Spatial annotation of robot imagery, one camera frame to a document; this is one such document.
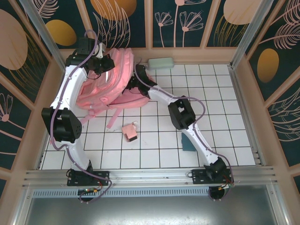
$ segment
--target white grid floor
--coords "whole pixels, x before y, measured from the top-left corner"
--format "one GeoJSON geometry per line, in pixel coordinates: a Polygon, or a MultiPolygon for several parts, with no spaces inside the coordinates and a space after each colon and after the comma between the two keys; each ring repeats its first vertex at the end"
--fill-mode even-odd
{"type": "MultiPolygon", "coordinates": [[[[158,85],[176,96],[202,100],[206,107],[198,126],[213,150],[225,155],[231,165],[255,165],[227,65],[175,65],[149,71],[158,85]]],[[[203,111],[191,102],[196,115],[203,111]]],[[[183,151],[181,132],[171,123],[168,108],[150,101],[142,108],[125,109],[112,129],[107,129],[114,111],[109,110],[83,126],[80,137],[94,169],[178,168],[202,166],[197,152],[183,151]],[[138,139],[126,142],[121,128],[137,121],[138,139]]],[[[76,108],[84,117],[87,111],[76,108]]],[[[69,169],[65,151],[48,144],[42,169],[69,169]]]]}

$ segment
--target pink backpack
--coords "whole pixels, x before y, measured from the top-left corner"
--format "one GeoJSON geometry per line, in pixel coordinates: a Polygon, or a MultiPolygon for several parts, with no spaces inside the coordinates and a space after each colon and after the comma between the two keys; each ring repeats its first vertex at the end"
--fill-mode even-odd
{"type": "MultiPolygon", "coordinates": [[[[138,88],[130,91],[125,89],[133,73],[134,55],[131,49],[113,48],[108,54],[113,59],[115,68],[108,72],[107,82],[105,82],[106,76],[103,73],[96,80],[86,80],[80,88],[76,104],[82,109],[89,110],[89,115],[81,120],[82,124],[104,110],[116,109],[106,126],[111,128],[123,109],[141,107],[149,101],[139,92],[138,88]]],[[[93,77],[97,77],[97,75],[90,71],[89,78],[93,77]]]]}

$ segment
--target metal vent grille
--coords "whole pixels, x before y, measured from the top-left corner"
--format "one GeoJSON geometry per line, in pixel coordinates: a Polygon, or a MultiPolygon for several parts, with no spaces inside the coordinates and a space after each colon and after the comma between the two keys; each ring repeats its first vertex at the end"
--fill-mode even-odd
{"type": "MultiPolygon", "coordinates": [[[[79,189],[37,189],[33,198],[78,198],[79,189]]],[[[89,193],[82,197],[101,194],[89,193]]],[[[207,195],[208,187],[156,187],[156,188],[113,188],[103,197],[158,197],[158,196],[195,196],[207,195]]]]}

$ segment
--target pink object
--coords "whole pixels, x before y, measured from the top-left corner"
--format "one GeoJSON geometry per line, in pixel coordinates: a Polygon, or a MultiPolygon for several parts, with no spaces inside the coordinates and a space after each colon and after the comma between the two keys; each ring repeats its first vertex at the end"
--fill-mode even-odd
{"type": "MultiPolygon", "coordinates": [[[[76,104],[82,109],[89,110],[89,114],[81,120],[82,124],[96,117],[103,110],[116,109],[107,125],[107,128],[111,128],[122,109],[141,107],[149,101],[147,97],[140,94],[138,88],[124,90],[133,73],[134,55],[131,49],[113,48],[108,54],[113,59],[115,68],[108,72],[107,82],[105,82],[105,74],[102,74],[96,80],[86,80],[80,88],[76,104]]],[[[96,76],[90,71],[90,78],[96,76]]]]}
{"type": "Polygon", "coordinates": [[[122,133],[125,136],[127,142],[131,142],[137,139],[137,133],[134,123],[122,127],[122,133]]]}

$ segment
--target purple cable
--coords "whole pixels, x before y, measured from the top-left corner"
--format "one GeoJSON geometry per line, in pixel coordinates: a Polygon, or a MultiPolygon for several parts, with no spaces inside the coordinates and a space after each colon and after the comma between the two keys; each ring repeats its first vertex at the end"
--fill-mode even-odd
{"type": "Polygon", "coordinates": [[[158,88],[151,87],[151,86],[147,85],[145,82],[143,82],[143,81],[140,79],[140,77],[138,76],[138,74],[137,74],[137,72],[136,72],[136,68],[135,68],[135,67],[136,67],[136,65],[134,66],[134,71],[135,71],[136,78],[137,78],[143,85],[145,85],[146,87],[151,88],[151,89],[154,89],[154,90],[158,90],[159,92],[162,92],[162,93],[164,93],[165,95],[167,95],[168,97],[173,98],[173,99],[191,99],[191,100],[194,100],[194,101],[199,102],[199,103],[202,105],[202,107],[203,107],[203,113],[202,113],[202,114],[199,116],[199,118],[197,118],[197,119],[195,120],[195,122],[193,123],[193,130],[194,130],[194,132],[195,132],[195,135],[197,136],[197,138],[198,138],[199,141],[201,142],[201,144],[202,144],[208,151],[210,151],[210,152],[213,153],[213,154],[216,154],[217,156],[223,157],[223,158],[227,161],[227,163],[228,163],[228,165],[229,165],[230,173],[231,173],[231,182],[233,183],[233,171],[232,171],[231,165],[230,165],[230,163],[229,163],[229,160],[228,160],[225,156],[223,156],[223,155],[221,155],[221,154],[218,154],[218,153],[214,152],[214,151],[211,150],[208,146],[206,146],[205,143],[202,141],[202,139],[199,137],[199,135],[198,135],[197,132],[196,132],[195,126],[196,126],[197,122],[198,122],[198,121],[204,116],[204,114],[205,114],[205,105],[203,104],[203,102],[200,101],[199,99],[195,98],[195,97],[174,97],[174,96],[170,95],[168,92],[165,92],[165,91],[162,90],[162,89],[158,89],[158,88]]]}
{"type": "Polygon", "coordinates": [[[60,147],[58,148],[58,147],[55,145],[55,141],[54,141],[54,136],[53,136],[53,126],[54,126],[54,119],[55,119],[55,116],[56,116],[56,114],[57,114],[57,111],[58,111],[58,109],[59,109],[61,103],[62,103],[61,101],[62,101],[63,95],[64,95],[64,93],[65,93],[65,90],[66,90],[66,88],[67,88],[67,85],[68,85],[68,83],[69,83],[69,81],[70,81],[70,79],[71,79],[73,73],[74,73],[78,68],[80,68],[84,63],[86,63],[86,62],[90,59],[90,57],[93,55],[94,51],[95,51],[96,48],[97,48],[97,44],[98,44],[98,42],[96,41],[96,40],[98,39],[98,38],[97,38],[97,34],[96,34],[93,30],[87,30],[87,31],[84,33],[84,36],[85,36],[85,37],[86,37],[86,35],[87,35],[88,32],[92,32],[93,35],[94,35],[94,37],[95,37],[94,48],[93,48],[93,50],[91,51],[91,53],[88,55],[88,57],[87,57],[84,61],[82,61],[78,66],[76,66],[76,67],[72,70],[72,72],[70,73],[70,75],[68,76],[67,81],[66,81],[66,83],[65,83],[65,85],[63,86],[63,89],[62,89],[62,91],[61,91],[59,102],[58,102],[58,104],[57,104],[57,106],[56,106],[56,109],[54,110],[53,116],[52,116],[52,118],[51,118],[51,123],[50,123],[50,139],[51,139],[51,142],[52,142],[53,147],[54,147],[56,150],[61,150],[63,147],[66,147],[66,149],[67,149],[67,155],[69,156],[71,162],[72,162],[75,166],[77,166],[77,168],[78,168],[79,170],[81,170],[82,172],[84,172],[85,174],[87,174],[87,175],[89,175],[89,176],[92,176],[92,177],[95,177],[95,178],[97,178],[97,179],[105,180],[105,181],[110,182],[109,186],[107,187],[107,189],[106,189],[105,191],[102,192],[102,194],[100,194],[97,198],[93,198],[92,200],[90,200],[89,202],[87,202],[87,204],[88,204],[88,203],[92,203],[92,202],[96,201],[97,199],[99,199],[101,196],[103,196],[103,195],[108,191],[108,189],[112,186],[112,181],[111,181],[110,179],[107,179],[107,178],[103,178],[103,177],[96,176],[96,175],[94,175],[94,174],[92,174],[92,173],[89,173],[89,172],[85,171],[83,168],[81,168],[81,167],[73,160],[73,158],[72,158],[72,156],[71,156],[71,154],[70,154],[69,146],[68,146],[67,144],[64,144],[64,145],[62,145],[62,146],[60,146],[60,147]]]}

